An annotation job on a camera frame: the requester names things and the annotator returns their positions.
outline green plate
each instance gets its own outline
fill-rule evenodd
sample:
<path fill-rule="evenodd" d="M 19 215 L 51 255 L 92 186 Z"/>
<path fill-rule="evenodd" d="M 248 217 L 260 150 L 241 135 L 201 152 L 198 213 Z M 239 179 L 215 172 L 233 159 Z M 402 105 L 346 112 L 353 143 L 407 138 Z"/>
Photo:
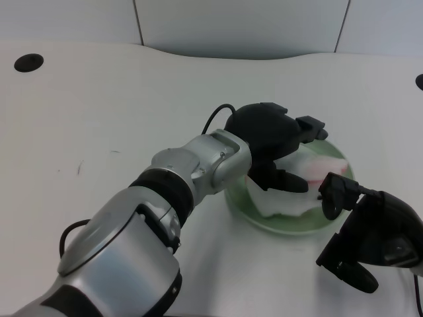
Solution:
<path fill-rule="evenodd" d="M 328 141 L 316 140 L 312 143 L 304 144 L 303 146 L 311 149 L 319 155 L 346 159 L 346 157 Z M 348 165 L 348 169 L 344 176 L 351 178 L 352 180 L 354 179 L 354 174 L 350 165 Z M 316 207 L 306 211 L 300 217 L 274 215 L 264 218 L 260 215 L 250 198 L 247 187 L 245 186 L 244 177 L 238 179 L 234 185 L 227 188 L 225 196 L 230 210 L 239 212 L 248 221 L 260 228 L 282 234 L 311 234 L 343 220 L 346 216 L 346 212 L 342 211 L 335 221 L 330 221 L 323 215 L 322 208 Z"/>

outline table surface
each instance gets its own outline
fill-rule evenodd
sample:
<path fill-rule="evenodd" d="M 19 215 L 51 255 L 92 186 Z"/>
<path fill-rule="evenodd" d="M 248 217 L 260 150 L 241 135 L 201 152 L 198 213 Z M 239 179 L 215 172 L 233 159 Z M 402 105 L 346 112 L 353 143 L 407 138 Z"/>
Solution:
<path fill-rule="evenodd" d="M 44 64 L 18 73 L 13 64 L 27 53 L 43 55 Z M 52 284 L 67 225 L 92 217 L 155 153 L 199 134 L 223 103 L 277 102 L 293 117 L 319 118 L 362 185 L 397 195 L 423 216 L 423 91 L 414 83 L 423 59 L 202 59 L 64 42 L 0 42 L 0 57 L 0 314 Z M 210 129 L 228 115 L 219 113 Z M 379 281 L 368 295 L 315 264 L 335 229 L 278 236 L 230 212 L 223 193 L 205 198 L 182 232 L 176 256 L 184 282 L 170 312 L 417 316 L 408 270 L 368 267 Z"/>

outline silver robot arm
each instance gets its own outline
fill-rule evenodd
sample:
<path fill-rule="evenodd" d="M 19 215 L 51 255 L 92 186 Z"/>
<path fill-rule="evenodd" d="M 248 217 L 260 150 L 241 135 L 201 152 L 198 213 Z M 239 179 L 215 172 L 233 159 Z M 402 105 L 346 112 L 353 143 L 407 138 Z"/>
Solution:
<path fill-rule="evenodd" d="M 251 160 L 249 146 L 221 129 L 157 153 L 72 241 L 52 287 L 12 316 L 162 316 L 182 285 L 173 254 L 183 224 Z"/>

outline white tissue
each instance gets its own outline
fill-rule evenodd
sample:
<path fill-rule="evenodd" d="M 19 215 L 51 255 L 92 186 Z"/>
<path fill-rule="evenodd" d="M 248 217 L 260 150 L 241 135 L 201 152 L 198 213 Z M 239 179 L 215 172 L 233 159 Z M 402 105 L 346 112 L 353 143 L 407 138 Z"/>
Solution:
<path fill-rule="evenodd" d="M 289 193 L 269 188 L 262 190 L 248 176 L 245 185 L 252 201 L 263 217 L 282 214 L 298 217 L 307 210 L 321 206 L 319 187 L 329 172 L 345 173 L 348 162 L 341 158 L 317 155 L 307 147 L 275 161 L 278 169 L 298 175 L 309 183 L 307 193 Z"/>

